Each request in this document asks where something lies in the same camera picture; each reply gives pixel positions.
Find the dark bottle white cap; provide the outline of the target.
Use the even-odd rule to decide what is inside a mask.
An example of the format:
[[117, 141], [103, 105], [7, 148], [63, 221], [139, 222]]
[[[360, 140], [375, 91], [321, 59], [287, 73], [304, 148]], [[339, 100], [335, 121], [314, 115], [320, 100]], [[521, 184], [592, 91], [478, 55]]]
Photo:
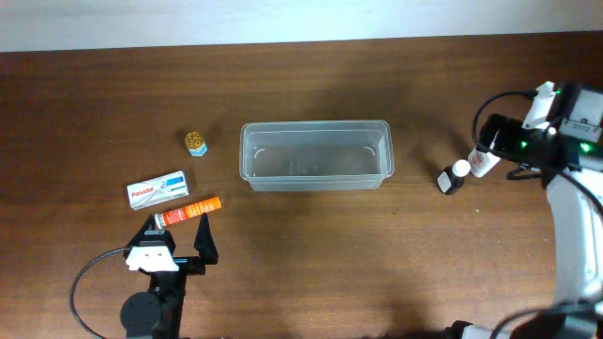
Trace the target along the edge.
[[444, 168], [436, 179], [440, 191], [445, 195], [456, 193], [464, 185], [464, 178], [469, 174], [470, 169], [469, 162], [464, 159]]

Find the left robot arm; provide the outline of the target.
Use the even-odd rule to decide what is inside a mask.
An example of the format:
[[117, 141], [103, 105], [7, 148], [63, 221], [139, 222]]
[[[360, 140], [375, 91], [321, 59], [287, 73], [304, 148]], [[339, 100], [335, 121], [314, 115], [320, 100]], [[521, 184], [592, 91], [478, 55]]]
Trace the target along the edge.
[[171, 233], [156, 226], [153, 217], [127, 243], [128, 269], [150, 279], [147, 290], [133, 294], [122, 305], [120, 320], [128, 338], [180, 336], [187, 278], [204, 275], [219, 260], [206, 213], [201, 214], [193, 242], [197, 254], [176, 257], [175, 248]]

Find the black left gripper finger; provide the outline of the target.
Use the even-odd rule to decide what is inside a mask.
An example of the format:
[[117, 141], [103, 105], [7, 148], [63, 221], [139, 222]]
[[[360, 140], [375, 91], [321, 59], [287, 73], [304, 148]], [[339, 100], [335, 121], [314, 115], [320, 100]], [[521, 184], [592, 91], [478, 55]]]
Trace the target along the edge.
[[201, 215], [193, 247], [201, 258], [218, 257], [218, 250], [210, 231], [208, 215], [206, 213]]
[[127, 258], [134, 247], [144, 246], [166, 246], [170, 255], [175, 251], [175, 242], [169, 231], [143, 226], [127, 243], [123, 257]]

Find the small jar gold lid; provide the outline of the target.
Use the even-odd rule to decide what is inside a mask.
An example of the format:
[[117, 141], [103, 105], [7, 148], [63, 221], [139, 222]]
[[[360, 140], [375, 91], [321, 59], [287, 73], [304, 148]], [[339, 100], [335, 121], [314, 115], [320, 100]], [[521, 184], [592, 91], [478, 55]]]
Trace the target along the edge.
[[204, 138], [198, 132], [189, 132], [185, 135], [185, 145], [191, 156], [204, 156], [207, 146]]

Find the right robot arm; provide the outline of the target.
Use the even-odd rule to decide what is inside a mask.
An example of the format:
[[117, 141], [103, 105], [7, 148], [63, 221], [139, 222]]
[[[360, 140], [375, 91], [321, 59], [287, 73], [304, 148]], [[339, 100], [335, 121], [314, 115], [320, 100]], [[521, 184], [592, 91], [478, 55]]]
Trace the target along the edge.
[[524, 120], [491, 115], [472, 125], [474, 149], [444, 168], [440, 191], [456, 193], [467, 175], [483, 177], [499, 161], [517, 164], [510, 181], [538, 179], [555, 233], [557, 284], [551, 306], [519, 311], [492, 329], [457, 321], [447, 338], [599, 338], [602, 335], [602, 91], [546, 81], [521, 90]]

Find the white Panadol box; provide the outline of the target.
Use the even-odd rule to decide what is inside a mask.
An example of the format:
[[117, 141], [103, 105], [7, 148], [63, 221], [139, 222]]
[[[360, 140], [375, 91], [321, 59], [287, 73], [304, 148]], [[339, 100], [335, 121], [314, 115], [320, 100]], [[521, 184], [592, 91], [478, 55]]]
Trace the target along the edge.
[[130, 207], [133, 210], [144, 209], [189, 195], [186, 175], [181, 170], [129, 185], [126, 191]]

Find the white squeeze bottle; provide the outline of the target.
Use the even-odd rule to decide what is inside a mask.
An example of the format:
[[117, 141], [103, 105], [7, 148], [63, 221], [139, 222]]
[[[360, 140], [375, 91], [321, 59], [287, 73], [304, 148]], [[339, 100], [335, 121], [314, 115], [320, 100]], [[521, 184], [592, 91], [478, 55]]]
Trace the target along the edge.
[[485, 153], [474, 148], [468, 155], [471, 173], [478, 178], [487, 174], [499, 161], [500, 158], [492, 153]]

